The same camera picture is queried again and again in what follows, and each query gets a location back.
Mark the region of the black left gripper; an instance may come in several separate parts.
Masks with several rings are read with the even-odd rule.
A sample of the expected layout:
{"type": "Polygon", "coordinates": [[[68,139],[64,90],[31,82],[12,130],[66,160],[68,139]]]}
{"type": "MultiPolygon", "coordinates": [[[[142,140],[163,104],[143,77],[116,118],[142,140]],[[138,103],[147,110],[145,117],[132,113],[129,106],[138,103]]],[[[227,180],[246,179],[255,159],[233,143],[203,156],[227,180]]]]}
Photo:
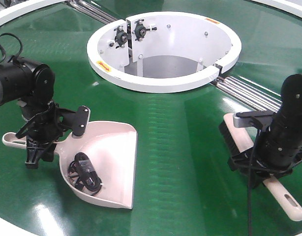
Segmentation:
{"type": "Polygon", "coordinates": [[[47,104],[28,101],[21,107],[25,124],[16,133],[16,138],[27,137],[27,158],[25,166],[37,169],[40,158],[46,162],[53,162],[56,141],[64,132],[72,128],[75,111],[61,108],[53,100],[47,104]]]}

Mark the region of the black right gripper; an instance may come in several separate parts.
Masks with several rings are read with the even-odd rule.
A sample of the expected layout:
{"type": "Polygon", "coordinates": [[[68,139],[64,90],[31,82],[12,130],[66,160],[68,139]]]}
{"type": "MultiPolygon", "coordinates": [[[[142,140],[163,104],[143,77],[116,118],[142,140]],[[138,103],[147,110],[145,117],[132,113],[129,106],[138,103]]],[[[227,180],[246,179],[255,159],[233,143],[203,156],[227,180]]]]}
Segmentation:
{"type": "Polygon", "coordinates": [[[275,177],[276,179],[285,177],[293,173],[293,169],[302,163],[302,148],[295,155],[294,160],[291,165],[285,169],[279,169],[278,167],[268,166],[262,164],[255,156],[252,158],[250,164],[250,158],[252,155],[253,147],[238,153],[237,155],[232,155],[228,159],[228,165],[232,171],[238,170],[241,174],[249,176],[251,174],[251,184],[252,188],[256,188],[264,180],[275,177]]]}

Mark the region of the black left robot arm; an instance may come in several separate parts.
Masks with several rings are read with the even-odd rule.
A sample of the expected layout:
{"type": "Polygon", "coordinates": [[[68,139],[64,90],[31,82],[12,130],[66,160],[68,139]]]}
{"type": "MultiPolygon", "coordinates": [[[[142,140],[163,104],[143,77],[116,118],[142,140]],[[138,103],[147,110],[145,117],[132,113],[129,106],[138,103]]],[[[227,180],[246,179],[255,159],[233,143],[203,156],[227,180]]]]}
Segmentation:
{"type": "Polygon", "coordinates": [[[44,63],[15,55],[7,56],[0,43],[0,106],[17,100],[25,124],[16,138],[26,139],[28,169],[37,169],[39,160],[52,162],[56,141],[72,128],[75,111],[54,102],[55,74],[44,63]]]}

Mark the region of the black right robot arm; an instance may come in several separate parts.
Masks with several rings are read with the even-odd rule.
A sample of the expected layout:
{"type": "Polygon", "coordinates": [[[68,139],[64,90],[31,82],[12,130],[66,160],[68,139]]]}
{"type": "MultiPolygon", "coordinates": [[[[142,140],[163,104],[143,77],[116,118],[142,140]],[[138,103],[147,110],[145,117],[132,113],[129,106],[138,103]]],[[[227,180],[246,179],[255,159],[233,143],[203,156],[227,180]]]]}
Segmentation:
{"type": "Polygon", "coordinates": [[[252,147],[239,150],[238,139],[242,135],[230,130],[227,121],[219,125],[231,152],[229,168],[248,176],[252,187],[271,176],[281,178],[290,175],[293,168],[302,163],[302,74],[285,79],[281,99],[277,112],[251,111],[230,115],[236,129],[257,129],[252,147]]]}

